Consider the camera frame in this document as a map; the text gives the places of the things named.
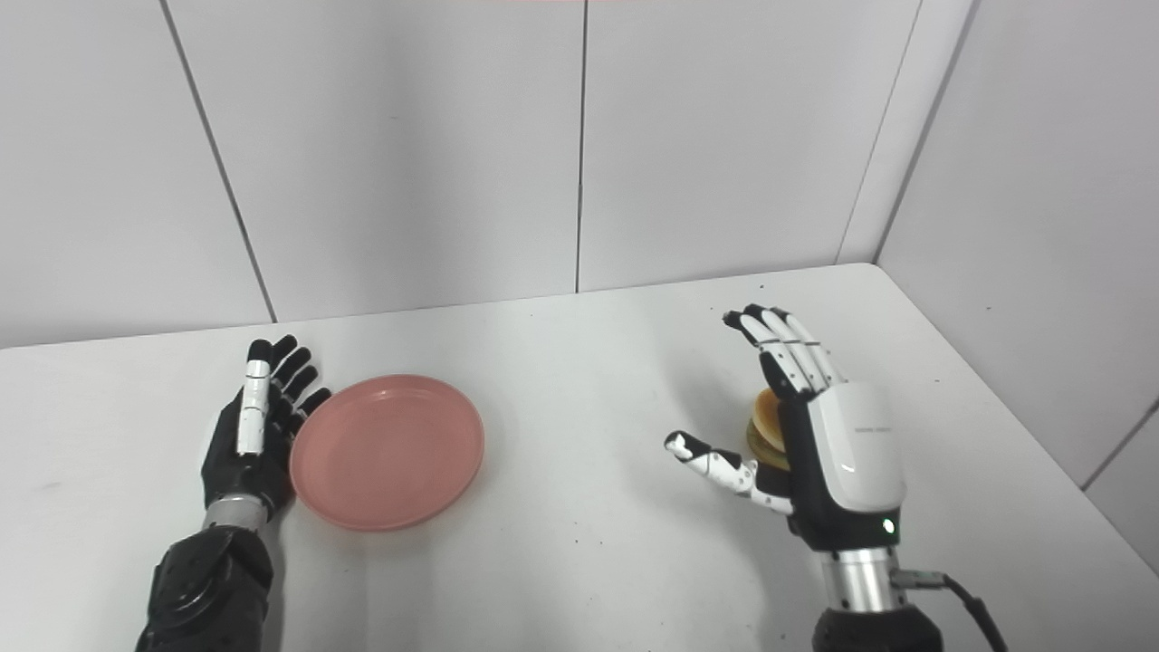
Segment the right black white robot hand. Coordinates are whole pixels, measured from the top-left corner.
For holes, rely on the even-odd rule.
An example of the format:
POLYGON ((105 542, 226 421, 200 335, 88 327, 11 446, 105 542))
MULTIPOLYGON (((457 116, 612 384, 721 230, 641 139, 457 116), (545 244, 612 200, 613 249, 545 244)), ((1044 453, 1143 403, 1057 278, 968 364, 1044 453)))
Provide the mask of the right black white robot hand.
POLYGON ((666 450, 732 495, 787 517, 812 551, 897 545, 905 483, 885 391, 846 378, 790 312, 748 305, 723 322, 758 351, 778 400, 787 469, 679 430, 666 435, 666 450))

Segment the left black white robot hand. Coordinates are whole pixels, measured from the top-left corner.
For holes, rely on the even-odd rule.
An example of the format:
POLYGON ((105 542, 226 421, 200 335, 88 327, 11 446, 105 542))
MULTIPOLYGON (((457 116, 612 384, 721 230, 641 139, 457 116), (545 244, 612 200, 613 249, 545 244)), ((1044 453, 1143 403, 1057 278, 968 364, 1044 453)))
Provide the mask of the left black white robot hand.
POLYGON ((250 343, 245 383, 216 422, 201 478, 206 508, 228 499, 258 504, 265 523, 293 497, 290 453, 311 413, 331 398, 308 347, 285 335, 250 343))

